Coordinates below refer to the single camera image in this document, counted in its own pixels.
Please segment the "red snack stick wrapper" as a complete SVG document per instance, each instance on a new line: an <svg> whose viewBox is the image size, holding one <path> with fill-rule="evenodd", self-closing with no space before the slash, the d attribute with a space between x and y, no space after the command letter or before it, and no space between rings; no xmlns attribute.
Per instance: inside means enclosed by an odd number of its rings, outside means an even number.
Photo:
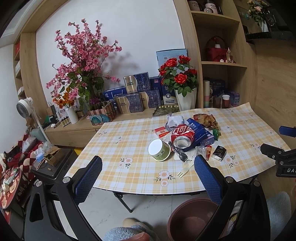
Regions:
<svg viewBox="0 0 296 241"><path fill-rule="evenodd" d="M211 145L207 145L206 146L206 160L208 161L211 155L211 150L212 150L212 146Z"/></svg>

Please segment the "lower right blue gift box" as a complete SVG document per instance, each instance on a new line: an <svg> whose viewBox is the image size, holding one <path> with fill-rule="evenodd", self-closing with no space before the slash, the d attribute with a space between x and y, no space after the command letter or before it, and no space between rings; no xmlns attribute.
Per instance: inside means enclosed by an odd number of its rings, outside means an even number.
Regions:
<svg viewBox="0 0 296 241"><path fill-rule="evenodd" d="M144 109L148 108L157 108L161 105L161 97L159 90L149 90L140 92L140 98L142 100L142 104Z"/></svg>

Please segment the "crushed red soda can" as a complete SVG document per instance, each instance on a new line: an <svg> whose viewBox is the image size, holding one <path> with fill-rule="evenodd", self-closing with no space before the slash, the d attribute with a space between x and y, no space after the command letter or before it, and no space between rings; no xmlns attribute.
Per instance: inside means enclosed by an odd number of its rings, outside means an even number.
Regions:
<svg viewBox="0 0 296 241"><path fill-rule="evenodd" d="M193 143L195 132L186 124L175 128L171 134L171 142L179 149L185 149Z"/></svg>

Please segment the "light blue tall box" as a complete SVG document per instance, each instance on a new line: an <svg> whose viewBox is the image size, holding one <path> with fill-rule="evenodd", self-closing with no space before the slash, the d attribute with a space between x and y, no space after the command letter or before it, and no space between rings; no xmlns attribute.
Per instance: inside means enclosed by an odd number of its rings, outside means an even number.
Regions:
<svg viewBox="0 0 296 241"><path fill-rule="evenodd" d="M187 49L171 49L171 50L162 50L162 51L156 51L157 61L159 68L166 63L167 60L171 58L177 59L177 64L179 60L179 56L184 55L188 56Z"/></svg>

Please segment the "stack of pastel cups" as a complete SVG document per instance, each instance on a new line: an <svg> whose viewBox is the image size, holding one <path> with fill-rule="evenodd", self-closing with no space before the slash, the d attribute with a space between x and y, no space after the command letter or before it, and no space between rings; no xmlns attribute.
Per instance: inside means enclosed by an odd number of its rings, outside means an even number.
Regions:
<svg viewBox="0 0 296 241"><path fill-rule="evenodd" d="M210 103L210 95L211 95L210 81L208 80L203 81L203 94L204 94L204 108L208 108Z"/></svg>

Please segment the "red white cigarette pack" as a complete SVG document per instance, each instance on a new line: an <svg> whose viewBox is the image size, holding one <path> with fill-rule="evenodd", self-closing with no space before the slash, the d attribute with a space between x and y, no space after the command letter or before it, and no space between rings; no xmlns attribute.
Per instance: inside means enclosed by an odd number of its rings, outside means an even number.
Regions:
<svg viewBox="0 0 296 241"><path fill-rule="evenodd" d="M171 132L168 131L164 126L161 126L159 128L154 129L155 134L158 136L158 138L163 138L166 135L170 134Z"/></svg>

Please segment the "brown gold wrapper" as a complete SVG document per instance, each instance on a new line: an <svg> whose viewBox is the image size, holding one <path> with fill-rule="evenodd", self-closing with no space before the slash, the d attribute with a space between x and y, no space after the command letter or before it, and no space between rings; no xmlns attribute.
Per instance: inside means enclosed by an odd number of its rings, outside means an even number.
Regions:
<svg viewBox="0 0 296 241"><path fill-rule="evenodd" d="M212 114L198 113L193 115L195 121L208 129L219 129L218 122Z"/></svg>

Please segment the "white plastic wrapper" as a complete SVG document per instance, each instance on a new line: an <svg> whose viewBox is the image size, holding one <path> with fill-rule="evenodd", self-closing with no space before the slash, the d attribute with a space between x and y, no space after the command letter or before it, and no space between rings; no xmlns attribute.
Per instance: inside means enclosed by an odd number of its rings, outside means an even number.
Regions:
<svg viewBox="0 0 296 241"><path fill-rule="evenodd" d="M181 115L172 115L172 113L168 114L166 117L166 125L165 128L168 131L173 131L179 125L184 124L184 118Z"/></svg>

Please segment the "blue cardboard box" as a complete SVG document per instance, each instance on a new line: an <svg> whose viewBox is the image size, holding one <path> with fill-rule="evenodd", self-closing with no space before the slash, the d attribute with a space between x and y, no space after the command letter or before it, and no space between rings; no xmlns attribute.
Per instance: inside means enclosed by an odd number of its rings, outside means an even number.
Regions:
<svg viewBox="0 0 296 241"><path fill-rule="evenodd" d="M214 136L197 121L192 118L188 118L187 122L189 127L194 131L194 140L189 147L184 149L185 152L195 148L196 146L212 145L215 142Z"/></svg>

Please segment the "wooden shelf unit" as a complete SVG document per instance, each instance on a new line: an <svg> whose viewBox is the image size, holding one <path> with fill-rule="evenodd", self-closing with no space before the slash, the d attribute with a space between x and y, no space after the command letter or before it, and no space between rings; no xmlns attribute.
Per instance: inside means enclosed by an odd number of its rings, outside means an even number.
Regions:
<svg viewBox="0 0 296 241"><path fill-rule="evenodd" d="M235 1L199 1L201 11L188 1L174 1L185 48L198 71L196 107L207 97L204 80L224 80L225 89L239 93L240 103L255 105L257 61L255 48L245 38Z"/></svg>

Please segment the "red rose bouquet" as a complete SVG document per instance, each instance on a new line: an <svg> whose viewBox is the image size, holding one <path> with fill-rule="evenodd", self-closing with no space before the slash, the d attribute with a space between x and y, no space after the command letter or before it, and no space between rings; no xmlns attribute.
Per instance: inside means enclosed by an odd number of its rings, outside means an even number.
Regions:
<svg viewBox="0 0 296 241"><path fill-rule="evenodd" d="M198 73L190 61L191 58L184 55L168 59L158 69L161 84L167 86L169 91L176 90L177 94L186 97L198 87Z"/></svg>

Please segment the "green paper cup white lid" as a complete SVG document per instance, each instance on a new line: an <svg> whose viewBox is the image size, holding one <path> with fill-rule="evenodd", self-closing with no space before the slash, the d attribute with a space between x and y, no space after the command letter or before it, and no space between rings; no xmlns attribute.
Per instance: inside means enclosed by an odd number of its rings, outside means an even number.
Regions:
<svg viewBox="0 0 296 241"><path fill-rule="evenodd" d="M169 144L161 139L153 140L148 146L148 153L156 161L165 161L171 154L171 148Z"/></svg>

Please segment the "red paper cup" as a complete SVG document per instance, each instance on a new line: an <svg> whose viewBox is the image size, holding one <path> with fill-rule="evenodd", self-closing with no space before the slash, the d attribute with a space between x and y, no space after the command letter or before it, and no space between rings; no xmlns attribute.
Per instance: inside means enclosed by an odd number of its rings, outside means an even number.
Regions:
<svg viewBox="0 0 296 241"><path fill-rule="evenodd" d="M229 108L230 104L230 95L222 95L222 108Z"/></svg>

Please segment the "black folding table frame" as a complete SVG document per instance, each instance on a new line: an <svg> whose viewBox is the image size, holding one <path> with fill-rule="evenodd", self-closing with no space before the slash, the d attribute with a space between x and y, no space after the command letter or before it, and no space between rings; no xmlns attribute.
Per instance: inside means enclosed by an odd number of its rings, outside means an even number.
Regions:
<svg viewBox="0 0 296 241"><path fill-rule="evenodd" d="M123 200L123 196L124 194L123 193L120 193L120 192L112 192L113 195L119 200L119 202L125 207L125 209L129 212L129 213L132 213L133 210L126 204L126 202Z"/></svg>

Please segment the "small black white carton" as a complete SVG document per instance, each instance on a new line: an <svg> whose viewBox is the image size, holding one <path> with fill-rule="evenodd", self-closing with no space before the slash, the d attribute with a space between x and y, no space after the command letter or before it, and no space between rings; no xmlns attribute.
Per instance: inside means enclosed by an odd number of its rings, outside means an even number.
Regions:
<svg viewBox="0 0 296 241"><path fill-rule="evenodd" d="M212 158L218 161L222 161L227 154L227 150L222 146L217 146L212 154Z"/></svg>

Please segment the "black storage case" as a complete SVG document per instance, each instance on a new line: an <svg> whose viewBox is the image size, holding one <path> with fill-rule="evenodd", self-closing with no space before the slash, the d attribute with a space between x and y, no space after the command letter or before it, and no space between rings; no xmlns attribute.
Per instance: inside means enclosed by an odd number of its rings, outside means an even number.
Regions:
<svg viewBox="0 0 296 241"><path fill-rule="evenodd" d="M61 148L53 155L46 156L42 161L34 161L31 173L37 178L57 180L63 177L72 166L78 155L73 149Z"/></svg>

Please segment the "black plastic spork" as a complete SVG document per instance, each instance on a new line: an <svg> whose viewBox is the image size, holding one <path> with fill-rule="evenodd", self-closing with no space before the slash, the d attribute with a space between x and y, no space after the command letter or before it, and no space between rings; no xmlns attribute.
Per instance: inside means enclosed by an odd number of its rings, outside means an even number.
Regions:
<svg viewBox="0 0 296 241"><path fill-rule="evenodd" d="M182 162L186 162L188 160L188 156L182 150L175 147L171 141L169 141L168 144L170 145L171 149L178 154Z"/></svg>

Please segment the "cream plastic fork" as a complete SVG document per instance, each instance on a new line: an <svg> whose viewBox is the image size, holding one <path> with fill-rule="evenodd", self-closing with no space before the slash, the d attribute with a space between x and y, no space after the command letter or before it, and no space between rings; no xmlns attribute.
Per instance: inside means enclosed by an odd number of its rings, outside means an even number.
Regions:
<svg viewBox="0 0 296 241"><path fill-rule="evenodd" d="M185 176L189 170L194 166L194 163L189 164L188 166L186 166L185 168L183 168L178 174L177 176L179 178L182 178L183 176Z"/></svg>

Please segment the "pink rose bouquet far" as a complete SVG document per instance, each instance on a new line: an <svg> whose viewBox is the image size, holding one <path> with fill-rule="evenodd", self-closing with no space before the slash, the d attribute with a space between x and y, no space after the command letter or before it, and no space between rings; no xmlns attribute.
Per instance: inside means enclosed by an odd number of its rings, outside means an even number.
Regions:
<svg viewBox="0 0 296 241"><path fill-rule="evenodd" d="M268 11L268 3L265 1L252 1L248 0L247 4L249 6L248 14L254 19L258 24L263 21L268 21L267 11Z"/></svg>

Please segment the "maroon plastic trash bin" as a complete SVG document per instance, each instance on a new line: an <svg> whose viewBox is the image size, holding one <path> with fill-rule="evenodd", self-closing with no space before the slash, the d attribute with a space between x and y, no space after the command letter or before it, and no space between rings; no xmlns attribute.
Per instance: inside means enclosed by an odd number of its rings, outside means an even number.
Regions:
<svg viewBox="0 0 296 241"><path fill-rule="evenodd" d="M180 204L167 224L170 240L195 240L204 229L218 205L208 198L193 198Z"/></svg>

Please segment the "ceramic jar on shelf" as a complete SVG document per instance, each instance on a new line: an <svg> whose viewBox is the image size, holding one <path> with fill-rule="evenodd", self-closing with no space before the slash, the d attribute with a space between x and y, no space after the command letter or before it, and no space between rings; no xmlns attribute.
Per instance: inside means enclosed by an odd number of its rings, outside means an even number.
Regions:
<svg viewBox="0 0 296 241"><path fill-rule="evenodd" d="M204 12L213 13L213 14L218 13L217 6L215 5L214 1L212 1L212 0L206 0L205 1Z"/></svg>

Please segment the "pink cherry blossom arrangement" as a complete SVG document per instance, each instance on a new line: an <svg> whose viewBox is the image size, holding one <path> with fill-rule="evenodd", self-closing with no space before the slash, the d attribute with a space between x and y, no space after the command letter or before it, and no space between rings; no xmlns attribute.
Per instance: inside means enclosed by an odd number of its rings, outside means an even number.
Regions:
<svg viewBox="0 0 296 241"><path fill-rule="evenodd" d="M46 84L51 91L51 98L59 108L70 108L75 101L87 104L90 110L103 102L100 94L106 80L119 83L120 79L112 74L103 73L103 63L110 54L121 52L118 41L108 43L108 38L101 33L102 24L96 21L95 31L89 28L85 19L80 24L69 22L75 32L62 34L56 31L55 42L62 56L69 63L53 66L55 76Z"/></svg>

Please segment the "lower left blue gift box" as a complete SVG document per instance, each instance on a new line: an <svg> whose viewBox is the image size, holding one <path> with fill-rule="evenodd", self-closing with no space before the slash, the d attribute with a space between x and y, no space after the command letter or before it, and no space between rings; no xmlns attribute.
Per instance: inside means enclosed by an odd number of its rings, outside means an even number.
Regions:
<svg viewBox="0 0 296 241"><path fill-rule="evenodd" d="M140 113L144 111L144 106L139 93L117 96L114 100L117 109L121 114Z"/></svg>

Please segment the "white desk fan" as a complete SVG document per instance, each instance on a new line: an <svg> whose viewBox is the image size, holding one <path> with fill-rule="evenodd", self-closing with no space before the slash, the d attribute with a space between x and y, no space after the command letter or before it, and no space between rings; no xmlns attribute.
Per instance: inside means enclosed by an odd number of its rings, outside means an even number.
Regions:
<svg viewBox="0 0 296 241"><path fill-rule="evenodd" d="M16 109L21 117L23 118L29 118L32 117L33 120L37 123L39 129L41 130L43 136L45 139L50 142L49 138L47 137L39 118L36 114L35 108L33 106L33 99L31 97L28 97L26 99L20 99L18 103L16 104Z"/></svg>

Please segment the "striped wicker basket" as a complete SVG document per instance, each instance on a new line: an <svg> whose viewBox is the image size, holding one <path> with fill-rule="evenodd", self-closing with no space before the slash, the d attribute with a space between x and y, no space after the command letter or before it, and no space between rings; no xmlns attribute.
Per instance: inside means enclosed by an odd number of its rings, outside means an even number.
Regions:
<svg viewBox="0 0 296 241"><path fill-rule="evenodd" d="M93 126L100 126L104 123L112 122L116 117L116 110L113 102L105 101L101 109L88 111L88 116Z"/></svg>

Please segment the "low wooden cabinet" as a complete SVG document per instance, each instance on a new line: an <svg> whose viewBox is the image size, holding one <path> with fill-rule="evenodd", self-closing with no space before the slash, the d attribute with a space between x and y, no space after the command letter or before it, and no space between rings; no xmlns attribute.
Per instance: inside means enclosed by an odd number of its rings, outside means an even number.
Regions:
<svg viewBox="0 0 296 241"><path fill-rule="evenodd" d="M140 113L119 114L115 116L116 121L137 120L141 118L151 118L155 108L145 109ZM68 124L63 127L61 124L56 128L48 127L45 130L50 142L56 146L84 148L93 136L99 131L102 125L93 126L87 117L79 119L75 124Z"/></svg>

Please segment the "white angular rose vase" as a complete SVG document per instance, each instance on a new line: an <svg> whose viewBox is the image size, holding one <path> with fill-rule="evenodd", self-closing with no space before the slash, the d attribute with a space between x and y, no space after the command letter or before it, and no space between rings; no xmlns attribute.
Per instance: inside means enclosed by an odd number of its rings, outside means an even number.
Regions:
<svg viewBox="0 0 296 241"><path fill-rule="evenodd" d="M182 94L178 94L177 90L175 90L175 95L176 95L176 99L177 99L180 111L185 111L185 110L190 110L195 108L197 88L193 89L191 92L187 92L185 97L183 97Z"/></svg>

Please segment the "yellow plaid floral tablecloth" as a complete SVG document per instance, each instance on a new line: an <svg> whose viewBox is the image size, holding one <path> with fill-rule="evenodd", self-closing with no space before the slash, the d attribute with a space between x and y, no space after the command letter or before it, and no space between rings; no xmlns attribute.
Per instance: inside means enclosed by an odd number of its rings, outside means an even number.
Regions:
<svg viewBox="0 0 296 241"><path fill-rule="evenodd" d="M181 141L180 152L192 161L203 154L210 166L235 181L255 176L274 166L274 160L264 156L260 147L269 144L283 150L289 146L251 108L249 103L227 108L206 108L181 111L179 116L189 124L197 114L215 118L219 137L211 130L189 147ZM67 176L86 167L93 157L102 159L102 171L95 188L130 194L184 194L204 190L194 169L184 176L182 168L190 162L180 160L177 153L163 148L163 142L173 142L167 128L167 116L105 123L89 141L67 172Z"/></svg>

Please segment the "white slim flower vase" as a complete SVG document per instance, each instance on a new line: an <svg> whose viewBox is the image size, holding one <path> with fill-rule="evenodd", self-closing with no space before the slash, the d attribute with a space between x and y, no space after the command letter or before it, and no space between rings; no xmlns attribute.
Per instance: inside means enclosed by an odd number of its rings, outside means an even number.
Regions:
<svg viewBox="0 0 296 241"><path fill-rule="evenodd" d="M74 110L74 107L71 106L71 107L67 108L67 115L68 115L70 122L72 124L75 124L78 122L78 116Z"/></svg>

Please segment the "red basket on shelf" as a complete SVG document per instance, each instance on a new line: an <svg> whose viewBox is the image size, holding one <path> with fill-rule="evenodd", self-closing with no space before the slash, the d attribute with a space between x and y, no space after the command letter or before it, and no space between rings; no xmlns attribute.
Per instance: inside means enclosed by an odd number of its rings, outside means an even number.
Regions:
<svg viewBox="0 0 296 241"><path fill-rule="evenodd" d="M226 62L227 49L224 40L219 36L213 36L205 46L205 59L211 62Z"/></svg>

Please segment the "upper blue gold gift box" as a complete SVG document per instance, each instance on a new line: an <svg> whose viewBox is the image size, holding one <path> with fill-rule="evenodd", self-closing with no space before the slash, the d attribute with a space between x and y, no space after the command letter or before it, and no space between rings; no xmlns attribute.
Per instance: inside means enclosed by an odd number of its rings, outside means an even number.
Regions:
<svg viewBox="0 0 296 241"><path fill-rule="evenodd" d="M148 72L128 75L124 78L127 94L145 92L151 90Z"/></svg>

